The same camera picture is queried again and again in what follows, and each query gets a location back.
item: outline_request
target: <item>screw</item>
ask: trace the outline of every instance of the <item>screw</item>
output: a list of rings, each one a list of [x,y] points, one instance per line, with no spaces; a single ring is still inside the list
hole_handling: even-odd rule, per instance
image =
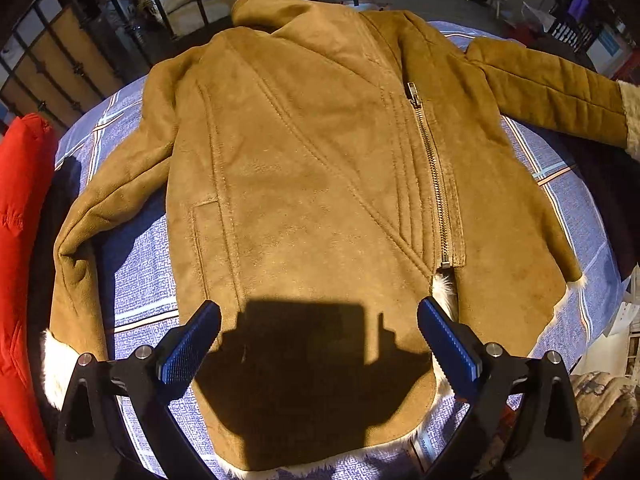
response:
[[[149,345],[139,346],[138,348],[136,348],[136,357],[138,359],[146,359],[151,355],[152,351],[153,351],[153,348],[151,348],[151,346]]]
[[[549,359],[555,365],[559,365],[562,362],[562,357],[555,350],[550,350],[549,352],[547,352],[546,358]]]
[[[502,347],[498,343],[487,343],[484,349],[491,357],[500,357],[502,355]]]
[[[80,366],[87,366],[90,362],[91,362],[91,354],[82,354],[79,358],[78,358],[78,364]]]

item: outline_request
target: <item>metal zipper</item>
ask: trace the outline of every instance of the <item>metal zipper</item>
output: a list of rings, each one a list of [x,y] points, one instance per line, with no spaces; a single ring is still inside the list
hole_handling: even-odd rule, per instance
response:
[[[433,180],[433,192],[436,197],[436,209],[438,213],[438,227],[440,229],[440,248],[442,250],[442,259],[440,261],[440,268],[448,269],[451,266],[449,259],[449,231],[447,227],[449,225],[449,216],[447,214],[447,199],[443,193],[440,174],[438,172],[438,163],[436,158],[436,150],[433,145],[433,141],[430,137],[429,127],[427,126],[427,120],[424,117],[424,109],[422,108],[422,101],[418,95],[418,90],[414,83],[408,83],[409,93],[411,94],[411,104],[414,107],[415,120],[420,130],[420,136],[424,143],[424,149],[427,152],[427,159],[429,160],[429,168],[431,170],[431,179]]]

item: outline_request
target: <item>suede jacket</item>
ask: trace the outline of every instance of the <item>suede jacket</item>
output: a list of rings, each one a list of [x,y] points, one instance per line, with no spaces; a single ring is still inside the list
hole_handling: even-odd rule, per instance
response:
[[[156,65],[142,122],[56,241],[51,330],[107,358],[90,239],[166,185],[180,320],[222,335],[194,390],[241,470],[402,438],[436,394],[417,303],[452,268],[460,321],[527,355],[582,271],[501,115],[638,155],[636,88],[510,41],[460,52],[410,12],[238,0]]]

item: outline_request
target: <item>blue checkered blanket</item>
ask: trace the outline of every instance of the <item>blue checkered blanket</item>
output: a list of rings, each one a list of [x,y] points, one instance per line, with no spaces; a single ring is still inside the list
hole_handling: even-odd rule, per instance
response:
[[[465,49],[484,32],[451,23],[433,22],[454,44]],[[58,167],[72,157],[68,188],[77,196],[104,159],[140,121],[141,78],[86,113],[66,133],[56,157]],[[622,300],[626,283],[612,254],[607,234],[590,192],[578,176],[571,156],[558,134],[533,129],[508,117],[502,127],[518,159],[531,172],[549,198],[588,284],[574,292],[540,335],[532,355],[558,350],[573,365],[600,335]],[[97,237],[100,302],[111,358],[129,356],[141,344],[155,345],[167,330],[178,325],[175,282],[168,250],[164,190],[146,202],[131,221]],[[124,421],[146,468],[162,474],[128,399],[121,399]],[[221,480],[231,479],[216,459],[193,391],[172,402],[170,409],[193,447]],[[327,468],[302,478],[346,480],[394,478],[425,466],[440,453],[462,420],[465,407],[452,397],[440,399],[427,415],[424,429],[414,442],[396,449],[372,449],[368,454],[346,456]],[[300,478],[282,469],[274,477]]]

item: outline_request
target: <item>fur lining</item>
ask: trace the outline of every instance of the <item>fur lining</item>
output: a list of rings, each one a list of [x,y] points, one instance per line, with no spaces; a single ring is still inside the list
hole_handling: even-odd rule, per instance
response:
[[[546,332],[547,327],[553,326],[553,325],[556,324],[556,322],[558,322],[558,311],[567,304],[567,302],[569,301],[569,298],[571,297],[571,295],[574,292],[578,292],[579,290],[583,290],[587,286],[587,283],[588,283],[588,280],[587,280],[586,274],[583,274],[580,277],[580,279],[577,280],[576,282],[567,282],[566,289],[564,291],[564,295],[562,296],[562,298],[560,298],[560,301],[558,301],[554,305],[554,316],[553,316],[553,319],[551,321],[549,321],[548,325],[540,333],[540,335],[538,336],[538,339],[536,341],[536,345],[535,346],[538,346],[540,344],[540,339],[542,338],[542,336]]]
[[[431,295],[451,319],[458,318],[458,306],[452,277],[436,273],[431,284]]]
[[[626,152],[640,162],[640,88],[624,81],[618,81],[618,85],[628,129]]]
[[[62,410],[66,389],[76,367],[78,352],[71,346],[61,343],[49,330],[40,337],[42,348],[42,387],[49,403]]]
[[[439,398],[438,391],[436,391],[436,397],[434,398],[434,402]],[[372,450],[376,451],[385,451],[385,450],[398,450],[399,448],[405,448],[405,450],[409,451],[412,448],[412,441],[415,440],[418,434],[422,431],[422,427],[425,424],[425,420],[427,417],[425,416],[423,422],[420,425],[409,432],[408,434],[396,438],[390,442],[385,442],[384,444],[378,444],[377,446],[363,447],[361,449],[355,449],[352,451],[347,451],[345,453],[340,453],[338,455],[325,458],[324,460],[319,460],[318,462],[313,462],[309,464],[303,465],[295,465],[295,466],[284,466],[279,467],[277,469],[270,469],[267,471],[245,471],[243,469],[238,469],[237,467],[232,466],[224,459],[220,458],[216,455],[216,461],[218,465],[225,471],[227,474],[231,474],[238,479],[241,480],[276,480],[280,477],[280,474],[286,472],[295,478],[303,478],[308,476],[309,474],[319,471],[319,470],[329,470],[335,466],[340,460],[344,460],[345,458],[354,458],[356,460],[361,460],[366,458]]]

